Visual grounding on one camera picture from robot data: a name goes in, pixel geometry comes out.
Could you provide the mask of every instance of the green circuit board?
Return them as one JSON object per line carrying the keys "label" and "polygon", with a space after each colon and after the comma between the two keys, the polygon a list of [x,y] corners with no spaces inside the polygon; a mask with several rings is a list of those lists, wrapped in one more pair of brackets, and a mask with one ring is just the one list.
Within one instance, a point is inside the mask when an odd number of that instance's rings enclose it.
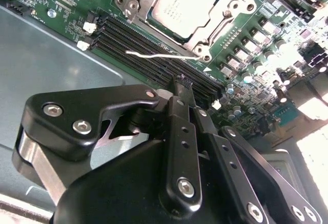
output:
{"label": "green circuit board", "polygon": [[[123,22],[126,22],[126,18],[122,12],[115,5],[114,0],[17,0],[26,6],[33,8],[32,17],[54,31],[60,33],[66,38],[78,42],[88,35],[83,30],[83,24],[86,20],[88,11],[95,12],[106,11],[117,16]],[[273,42],[275,39],[284,39],[286,42],[290,42],[295,47],[301,45],[307,40],[313,39],[319,42],[323,47],[328,48],[326,43],[326,31],[324,30],[325,18],[318,17],[313,19],[309,24],[306,24],[303,20],[290,13],[287,9],[281,6],[279,1],[268,0],[254,0],[257,5],[255,13],[247,15],[239,15],[233,23],[233,26],[221,37],[215,45],[211,48],[211,54],[213,60],[209,63],[203,63],[196,60],[187,60],[187,62],[203,72],[208,78],[215,79],[226,86],[228,83],[233,83],[238,90],[233,95],[225,97],[222,101],[222,108],[212,114],[212,120],[215,125],[232,125],[235,126],[243,134],[248,134],[250,129],[253,128],[257,121],[264,115],[273,118],[281,119],[281,126],[284,126],[293,118],[297,117],[297,110],[291,102],[280,104],[276,102],[275,94],[272,92],[272,78],[274,76],[275,68],[272,67],[271,62],[267,61],[263,56],[264,50],[271,49],[277,51]],[[56,11],[56,18],[50,18],[47,15],[47,11],[53,9]],[[253,28],[259,28],[259,20],[261,18],[268,18],[280,32],[276,35],[270,36],[270,42],[261,45],[262,51],[253,56],[253,60],[263,63],[265,76],[257,75],[252,64],[246,64],[243,68],[239,69],[233,76],[226,76],[220,71],[222,63],[226,63],[226,56],[234,54],[236,46],[243,47],[241,41],[244,37],[252,37],[250,31]],[[161,43],[152,35],[146,33],[142,29],[130,25],[135,30],[141,32],[152,41]],[[307,30],[309,36],[306,38],[302,34]],[[109,57],[103,52],[94,49],[93,53],[102,57],[106,61],[118,66],[124,71],[132,74],[145,82],[157,88],[158,85],[148,80],[145,76],[134,71],[133,69],[125,66],[119,61]],[[296,84],[298,81],[304,78],[311,79],[318,74],[318,70],[310,68],[305,62],[301,62],[301,66],[297,72],[290,66],[293,65],[290,59],[281,59],[281,66],[283,69],[289,69],[291,73],[297,75],[297,78],[292,81],[290,86]],[[246,84],[242,81],[240,73],[249,72],[253,74],[254,81],[250,84]],[[241,106],[241,114],[234,120],[228,119],[228,112],[233,109],[234,106]],[[249,108],[254,108],[255,112],[252,114],[249,112]]]}

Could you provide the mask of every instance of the electrolytic capacitor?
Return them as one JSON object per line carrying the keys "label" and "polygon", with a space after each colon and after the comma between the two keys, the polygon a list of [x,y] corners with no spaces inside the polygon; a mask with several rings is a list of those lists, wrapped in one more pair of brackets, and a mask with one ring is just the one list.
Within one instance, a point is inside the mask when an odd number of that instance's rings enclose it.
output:
{"label": "electrolytic capacitor", "polygon": [[281,89],[275,89],[276,93],[277,93],[277,97],[278,97],[278,100],[281,102],[281,103],[285,103],[287,101],[287,97],[285,95],[285,93],[281,90]]}
{"label": "electrolytic capacitor", "polygon": [[288,44],[286,43],[286,41],[284,41],[283,39],[278,40],[275,43],[276,47],[278,48],[279,51],[284,52],[286,50],[288,50]]}
{"label": "electrolytic capacitor", "polygon": [[235,116],[238,116],[238,115],[241,114],[241,107],[240,107],[240,106],[235,106],[235,107],[233,108],[233,110],[234,110],[234,115],[235,115]]}
{"label": "electrolytic capacitor", "polygon": [[276,60],[279,60],[279,57],[276,55],[276,53],[274,53],[273,51],[266,51],[264,53],[264,56],[265,58],[268,60],[268,61],[276,61]]}
{"label": "electrolytic capacitor", "polygon": [[323,62],[319,62],[317,65],[316,65],[316,68],[319,70],[320,73],[323,73],[324,71],[327,70],[327,65]]}
{"label": "electrolytic capacitor", "polygon": [[263,63],[261,62],[255,62],[253,63],[253,68],[257,73],[262,73],[264,71]]}
{"label": "electrolytic capacitor", "polygon": [[234,112],[232,110],[228,111],[228,119],[233,120],[235,118],[236,118],[236,116],[234,115]]}
{"label": "electrolytic capacitor", "polygon": [[242,74],[241,77],[242,80],[247,84],[253,81],[252,75],[249,72]]}
{"label": "electrolytic capacitor", "polygon": [[289,85],[289,84],[291,83],[291,81],[289,80],[289,76],[287,75],[287,73],[285,73],[285,72],[281,72],[281,73],[279,74],[279,77],[280,77],[282,83],[283,83],[285,86],[287,86],[287,85]]}

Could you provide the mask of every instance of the capacitor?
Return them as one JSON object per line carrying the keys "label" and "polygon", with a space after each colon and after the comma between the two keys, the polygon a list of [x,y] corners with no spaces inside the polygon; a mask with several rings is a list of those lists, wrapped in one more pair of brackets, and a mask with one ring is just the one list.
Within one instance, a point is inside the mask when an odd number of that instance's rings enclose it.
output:
{"label": "capacitor", "polygon": [[286,97],[285,93],[279,88],[275,89],[275,91],[277,93],[278,100],[281,103],[285,103],[287,101],[287,97]]}
{"label": "capacitor", "polygon": [[262,73],[264,71],[263,63],[261,62],[255,62],[253,63],[253,68],[257,73]]}
{"label": "capacitor", "polygon": [[283,83],[285,86],[287,86],[287,85],[289,85],[289,84],[291,83],[291,81],[289,80],[289,76],[288,76],[288,74],[287,74],[286,72],[281,72],[281,73],[279,74],[279,77],[280,77],[282,83]]}
{"label": "capacitor", "polygon": [[277,79],[273,81],[273,84],[275,85],[275,87],[279,87],[280,85],[280,81],[278,81]]}
{"label": "capacitor", "polygon": [[235,116],[241,115],[241,107],[240,106],[234,106],[233,110],[234,110]]}
{"label": "capacitor", "polygon": [[327,70],[327,65],[324,64],[323,62],[319,62],[319,63],[316,65],[316,68],[319,70],[320,73],[323,73],[324,71]]}
{"label": "capacitor", "polygon": [[276,47],[278,48],[279,51],[281,52],[285,52],[286,50],[289,50],[288,49],[288,44],[286,43],[286,41],[284,41],[283,39],[281,40],[278,40],[276,43],[275,43]]}
{"label": "capacitor", "polygon": [[294,80],[296,80],[297,79],[297,74],[292,74],[291,76],[289,76],[289,80],[291,81],[291,82],[293,82]]}
{"label": "capacitor", "polygon": [[232,110],[228,111],[228,119],[233,120],[235,118],[236,118],[236,116],[234,115],[234,112]]}
{"label": "capacitor", "polygon": [[232,95],[232,94],[234,94],[234,90],[235,88],[234,88],[234,84],[227,84],[227,94],[230,94],[230,95]]}
{"label": "capacitor", "polygon": [[242,80],[247,84],[253,81],[252,75],[249,72],[245,72],[241,75]]}
{"label": "capacitor", "polygon": [[279,57],[273,51],[266,51],[264,56],[268,61],[276,61],[279,59]]}

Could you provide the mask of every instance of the metal screw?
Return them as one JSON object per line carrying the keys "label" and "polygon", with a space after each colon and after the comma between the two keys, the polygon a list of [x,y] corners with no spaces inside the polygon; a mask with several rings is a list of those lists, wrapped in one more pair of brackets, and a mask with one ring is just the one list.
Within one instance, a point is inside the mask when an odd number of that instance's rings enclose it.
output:
{"label": "metal screw", "polygon": [[292,206],[292,211],[294,212],[295,216],[300,219],[300,221],[305,221],[305,216],[303,213],[295,206]]}
{"label": "metal screw", "polygon": [[50,18],[55,18],[57,16],[57,12],[53,9],[49,9],[47,11],[47,15],[50,17]]}
{"label": "metal screw", "polygon": [[232,131],[231,129],[228,129],[228,133],[233,136],[233,137],[236,137],[236,134],[234,131]]}
{"label": "metal screw", "polygon": [[304,207],[304,210],[307,213],[307,215],[309,216],[309,218],[312,219],[312,221],[314,221],[314,222],[317,222],[318,221],[318,219],[315,216],[315,214],[308,207]]}
{"label": "metal screw", "polygon": [[151,91],[147,91],[146,94],[147,94],[148,97],[154,97],[155,96],[155,94],[152,93]]}
{"label": "metal screw", "polygon": [[58,105],[46,105],[43,107],[43,112],[46,115],[58,117],[63,113],[63,110]]}
{"label": "metal screw", "polygon": [[184,102],[182,102],[180,99],[178,99],[176,102],[177,102],[178,104],[182,105],[182,106],[185,105]]}
{"label": "metal screw", "polygon": [[255,108],[253,108],[253,107],[250,107],[249,109],[248,109],[248,112],[250,113],[250,114],[254,114],[255,113]]}
{"label": "metal screw", "polygon": [[206,112],[204,110],[199,110],[199,113],[202,115],[202,116],[207,116]]}
{"label": "metal screw", "polygon": [[181,179],[178,182],[179,191],[188,198],[191,198],[195,195],[195,189],[193,185],[186,179]]}
{"label": "metal screw", "polygon": [[139,7],[139,4],[136,1],[130,1],[129,7],[133,10],[137,9]]}
{"label": "metal screw", "polygon": [[79,134],[86,135],[91,132],[91,125],[85,120],[77,120],[73,123],[73,130]]}
{"label": "metal screw", "polygon": [[247,205],[247,210],[249,212],[249,214],[258,222],[258,223],[262,223],[264,220],[263,214],[260,211],[260,209],[254,205],[253,203],[248,203]]}
{"label": "metal screw", "polygon": [[116,0],[119,5],[123,4],[123,0]]}
{"label": "metal screw", "polygon": [[223,12],[223,16],[225,16],[225,17],[230,17],[230,16],[231,16],[231,12],[230,12],[230,10],[225,10],[225,11]]}

